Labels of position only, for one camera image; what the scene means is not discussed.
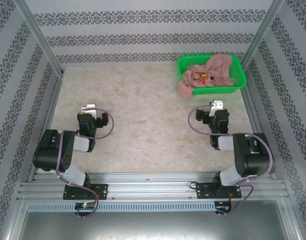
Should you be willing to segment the aluminium corner post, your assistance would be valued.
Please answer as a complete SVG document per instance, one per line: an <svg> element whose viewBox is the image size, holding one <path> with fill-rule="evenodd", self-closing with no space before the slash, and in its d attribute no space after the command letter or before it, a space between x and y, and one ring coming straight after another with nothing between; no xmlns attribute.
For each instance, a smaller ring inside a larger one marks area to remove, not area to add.
<svg viewBox="0 0 306 240"><path fill-rule="evenodd" d="M64 70L62 69L60 62L58 61L54 51L52 50L34 14L30 10L26 0L13 0L13 2L15 6L17 7L17 9L19 10L23 19L25 20L35 40L39 44L43 53L45 54L55 74L58 77L62 76Z"/></svg>
<svg viewBox="0 0 306 240"><path fill-rule="evenodd" d="M272 0L270 7L268 8L258 30L254 35L254 38L252 39L247 51L245 52L241 60L241 66L244 71L248 68L255 52L258 49L258 46L261 44L263 38L265 37L267 31L270 28L270 25L272 24L276 15L280 11L284 1L285 0Z"/></svg>

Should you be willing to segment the brushed metal panel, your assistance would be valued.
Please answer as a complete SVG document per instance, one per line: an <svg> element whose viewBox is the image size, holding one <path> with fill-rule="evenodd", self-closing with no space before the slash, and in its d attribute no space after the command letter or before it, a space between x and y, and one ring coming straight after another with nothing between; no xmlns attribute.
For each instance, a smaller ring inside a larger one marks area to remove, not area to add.
<svg viewBox="0 0 306 240"><path fill-rule="evenodd" d="M273 204L244 206L227 217L212 212L28 212L10 240L290 240Z"/></svg>

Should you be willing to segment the small controller circuit board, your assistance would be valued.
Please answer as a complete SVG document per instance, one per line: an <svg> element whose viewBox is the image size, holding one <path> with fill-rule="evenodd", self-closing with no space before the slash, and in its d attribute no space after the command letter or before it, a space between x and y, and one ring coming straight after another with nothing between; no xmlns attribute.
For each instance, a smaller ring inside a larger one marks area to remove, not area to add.
<svg viewBox="0 0 306 240"><path fill-rule="evenodd" d="M230 201L216 201L214 203L217 213L229 213L232 210L232 203Z"/></svg>
<svg viewBox="0 0 306 240"><path fill-rule="evenodd" d="M95 208L96 204L93 202L82 202L82 203L76 203L74 206L74 209L77 210L86 210L86 211L92 211Z"/></svg>

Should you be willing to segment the aluminium mounting rail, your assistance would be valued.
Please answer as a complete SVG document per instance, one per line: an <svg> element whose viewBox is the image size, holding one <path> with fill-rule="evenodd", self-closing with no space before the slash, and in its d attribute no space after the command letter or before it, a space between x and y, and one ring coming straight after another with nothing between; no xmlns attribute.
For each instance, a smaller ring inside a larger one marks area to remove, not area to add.
<svg viewBox="0 0 306 240"><path fill-rule="evenodd" d="M195 201L193 182L211 182L214 172L144 172L144 173L90 173L94 184L107 184L107 201L122 202L170 202ZM274 175L250 180L254 190L252 201L290 198L283 180ZM60 202L65 184L54 174L38 172L32 182L20 184L16 200L26 202Z"/></svg>

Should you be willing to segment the pink t-shirt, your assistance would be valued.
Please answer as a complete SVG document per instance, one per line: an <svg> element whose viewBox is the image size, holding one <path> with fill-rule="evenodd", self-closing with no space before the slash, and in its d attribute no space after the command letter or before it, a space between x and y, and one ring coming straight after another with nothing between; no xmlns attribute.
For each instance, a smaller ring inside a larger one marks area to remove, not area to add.
<svg viewBox="0 0 306 240"><path fill-rule="evenodd" d="M182 74L178 91L185 100L197 88L233 87L235 80L230 77L232 57L228 54L215 54L205 64L192 64Z"/></svg>

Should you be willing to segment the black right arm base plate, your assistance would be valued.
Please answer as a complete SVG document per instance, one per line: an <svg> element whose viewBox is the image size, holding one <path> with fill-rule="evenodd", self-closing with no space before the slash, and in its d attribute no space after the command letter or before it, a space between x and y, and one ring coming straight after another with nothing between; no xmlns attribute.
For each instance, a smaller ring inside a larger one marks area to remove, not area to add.
<svg viewBox="0 0 306 240"><path fill-rule="evenodd" d="M215 183L198 183L196 185L198 199L240 199L241 190L237 186L223 186Z"/></svg>

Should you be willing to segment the green plastic mesh basket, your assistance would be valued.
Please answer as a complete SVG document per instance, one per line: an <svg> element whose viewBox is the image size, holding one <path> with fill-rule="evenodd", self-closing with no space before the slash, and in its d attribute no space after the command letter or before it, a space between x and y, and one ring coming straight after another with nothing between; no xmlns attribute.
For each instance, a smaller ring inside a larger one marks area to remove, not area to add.
<svg viewBox="0 0 306 240"><path fill-rule="evenodd" d="M182 74L188 69L188 66L205 64L214 54L205 55L188 55L182 56L177 61L177 69L179 73L179 82L182 80ZM218 86L195 88L192 95L207 95L207 94L229 94L246 86L247 79L242 69L241 63L236 56L229 55L232 58L232 63L229 68L229 76L234 79L234 86Z"/></svg>

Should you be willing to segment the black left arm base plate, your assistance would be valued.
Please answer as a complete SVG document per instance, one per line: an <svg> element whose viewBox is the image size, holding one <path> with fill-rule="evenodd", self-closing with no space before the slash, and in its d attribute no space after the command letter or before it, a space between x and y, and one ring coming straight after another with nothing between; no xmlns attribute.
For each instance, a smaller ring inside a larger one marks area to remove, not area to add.
<svg viewBox="0 0 306 240"><path fill-rule="evenodd" d="M91 184L90 189L98 195L99 200L106 200L108 194L107 184ZM95 200L96 197L89 190L79 187L65 185L63 197L64 200Z"/></svg>

